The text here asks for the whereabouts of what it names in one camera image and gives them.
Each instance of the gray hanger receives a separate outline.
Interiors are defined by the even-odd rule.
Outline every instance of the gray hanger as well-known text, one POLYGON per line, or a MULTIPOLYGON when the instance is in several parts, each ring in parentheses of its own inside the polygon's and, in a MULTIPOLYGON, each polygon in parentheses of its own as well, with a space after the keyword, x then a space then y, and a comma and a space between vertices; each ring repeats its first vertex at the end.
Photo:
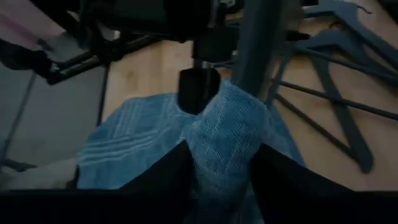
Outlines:
POLYGON ((380 71, 377 72, 377 75, 374 75, 384 80, 388 85, 392 85, 393 87, 398 86, 398 74, 369 57, 363 46, 347 31, 323 30, 311 39, 297 41, 295 46, 317 50, 340 50, 351 57, 356 63, 373 68, 375 71, 380 71))
MULTIPOLYGON (((332 50, 323 49, 323 53, 332 54, 332 50)), ((310 57, 318 77, 321 81, 325 93, 337 99, 343 99, 329 73, 329 62, 320 58, 310 57)), ((333 112, 335 113, 344 135, 347 138, 352 156, 358 162, 362 172, 369 173, 373 167, 373 156, 366 144, 361 132, 359 131, 355 120, 353 119, 346 105, 334 103, 331 101, 333 112)))
POLYGON ((366 45, 377 52, 395 69, 398 69, 398 51, 385 40, 368 30, 358 21, 358 6, 352 2, 319 0, 319 5, 305 9, 305 16, 336 16, 342 24, 353 31, 366 45))

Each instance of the black hanger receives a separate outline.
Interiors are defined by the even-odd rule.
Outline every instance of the black hanger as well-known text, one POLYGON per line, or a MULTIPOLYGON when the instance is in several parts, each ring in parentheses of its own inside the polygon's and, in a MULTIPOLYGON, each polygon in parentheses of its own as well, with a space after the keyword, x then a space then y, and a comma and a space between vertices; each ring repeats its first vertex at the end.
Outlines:
POLYGON ((310 6, 304 11, 307 18, 336 16, 342 24, 350 31, 353 31, 365 44, 377 52, 391 66, 398 69, 398 51, 358 21, 356 13, 358 8, 362 7, 352 2, 319 0, 319 5, 310 6))
POLYGON ((384 80, 388 85, 398 87, 398 79, 394 81, 394 78, 397 78, 398 74, 390 71, 369 57, 363 46, 347 31, 323 30, 311 39, 297 41, 295 46, 306 49, 340 50, 351 57, 356 63, 373 68, 374 71, 380 71, 373 75, 384 80))
MULTIPOLYGON (((322 50, 325 54, 332 54, 332 50, 322 50)), ((318 77, 321 81, 325 93, 335 98, 342 99, 339 90, 331 79, 329 73, 329 62, 320 58, 310 57, 318 77)), ((333 111, 343 129, 344 135, 348 140, 348 144, 357 159, 361 170, 364 173, 370 172, 373 167, 373 156, 366 144, 361 132, 359 131, 354 118, 352 117, 348 107, 331 101, 333 111)))
MULTIPOLYGON (((324 51, 325 54, 327 55, 331 55, 332 53, 330 49, 324 51)), ((266 106, 270 109, 273 104, 273 100, 274 99, 278 100, 286 108, 291 110, 298 117, 303 119, 307 124, 316 129, 322 136, 326 137, 327 140, 329 140, 333 145, 335 145, 341 152, 346 154, 350 159, 354 160, 359 165, 362 172, 369 173, 373 167, 373 156, 364 138, 362 137, 361 132, 359 131, 357 125, 355 124, 354 119, 351 113, 349 112, 347 105, 342 105, 341 103, 337 103, 333 100, 330 101, 333 107, 333 111, 335 112, 335 115, 338 118, 340 126, 343 129, 343 132, 348 140, 350 147, 346 146, 340 140, 335 138, 325 128, 320 126, 316 121, 312 120, 305 113, 300 111, 293 104, 291 104, 289 101, 283 98, 283 96, 280 96, 277 93, 278 87, 282 82, 284 69, 287 66, 290 59, 292 58, 292 49, 290 48, 290 46, 288 46, 288 49, 285 52, 286 54, 279 67, 279 71, 275 76, 275 78, 273 79, 272 85, 270 86, 268 91, 267 99, 264 102, 266 106)), ((343 98, 341 97, 340 92, 333 83, 333 80, 331 79, 331 76, 329 74, 328 71, 329 62, 327 60, 322 60, 315 57, 310 57, 310 58, 312 59, 315 70, 317 71, 319 79, 321 80, 321 83, 325 89, 325 94, 331 96, 332 98, 342 100, 343 98)))

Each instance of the white stripe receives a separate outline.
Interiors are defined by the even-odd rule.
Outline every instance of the white stripe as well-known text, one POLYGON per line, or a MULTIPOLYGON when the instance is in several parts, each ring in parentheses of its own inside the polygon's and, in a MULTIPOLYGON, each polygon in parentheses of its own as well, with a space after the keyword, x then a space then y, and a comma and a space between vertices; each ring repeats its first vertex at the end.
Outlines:
MULTIPOLYGON (((148 150, 148 147, 139 149, 139 150, 135 151, 135 153, 141 152, 141 151, 143 151, 143 150, 148 150)), ((80 166, 80 167, 83 167, 83 166, 92 166, 92 165, 99 164, 99 163, 103 163, 103 162, 120 161, 120 160, 124 159, 126 156, 130 156, 132 153, 133 153, 133 152, 129 152, 129 153, 126 153, 126 154, 122 154, 122 155, 120 155, 120 156, 118 156, 118 157, 103 158, 103 159, 98 159, 98 160, 94 160, 94 161, 82 162, 82 163, 79 162, 79 166, 80 166)))
POLYGON ((135 151, 135 150, 137 150, 139 148, 142 148, 142 147, 148 147, 155 140, 157 140, 157 139, 154 138, 154 139, 152 139, 150 141, 140 142, 140 144, 138 144, 137 142, 134 142, 134 141, 133 142, 129 142, 129 144, 124 144, 122 146, 118 146, 119 150, 117 150, 117 151, 104 152, 104 153, 99 153, 99 154, 88 154, 88 155, 80 156, 78 158, 78 160, 84 162, 84 160, 95 159, 95 158, 99 158, 99 157, 118 156, 120 154, 124 154, 125 152, 135 151))
POLYGON ((82 148, 82 152, 96 152, 96 151, 103 151, 103 150, 108 150, 110 147, 108 143, 110 144, 117 144, 119 142, 123 142, 126 141, 128 139, 131 140, 131 142, 142 142, 142 141, 147 141, 150 138, 153 138, 156 134, 156 132, 158 132, 158 130, 152 130, 152 131, 148 131, 148 132, 144 132, 141 133, 140 135, 135 136, 134 138, 132 136, 124 136, 124 137, 120 137, 117 139, 112 139, 112 140, 108 140, 108 141, 103 141, 103 142, 96 142, 97 144, 95 145, 84 145, 82 148))

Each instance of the blue towel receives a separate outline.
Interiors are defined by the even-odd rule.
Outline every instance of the blue towel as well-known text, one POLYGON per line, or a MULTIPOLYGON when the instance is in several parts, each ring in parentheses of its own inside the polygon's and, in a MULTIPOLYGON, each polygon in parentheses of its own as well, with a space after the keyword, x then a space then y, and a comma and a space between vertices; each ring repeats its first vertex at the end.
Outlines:
POLYGON ((183 140, 195 165, 190 223, 262 222, 249 186, 249 161, 262 142, 303 165, 278 112, 223 81, 198 116, 181 111, 175 93, 127 100, 79 152, 78 187, 118 189, 183 140))

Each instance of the fabric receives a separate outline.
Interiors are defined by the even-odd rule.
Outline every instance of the fabric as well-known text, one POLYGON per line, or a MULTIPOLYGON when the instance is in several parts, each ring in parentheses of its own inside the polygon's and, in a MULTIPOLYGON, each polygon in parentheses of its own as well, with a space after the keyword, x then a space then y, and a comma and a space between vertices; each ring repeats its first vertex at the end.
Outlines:
POLYGON ((127 100, 82 147, 78 188, 118 189, 185 139, 195 165, 192 197, 198 202, 187 221, 226 223, 246 217, 243 223, 260 222, 248 190, 249 161, 260 144, 303 165, 278 112, 268 111, 229 81, 222 82, 198 116, 181 111, 176 98, 165 94, 127 100))

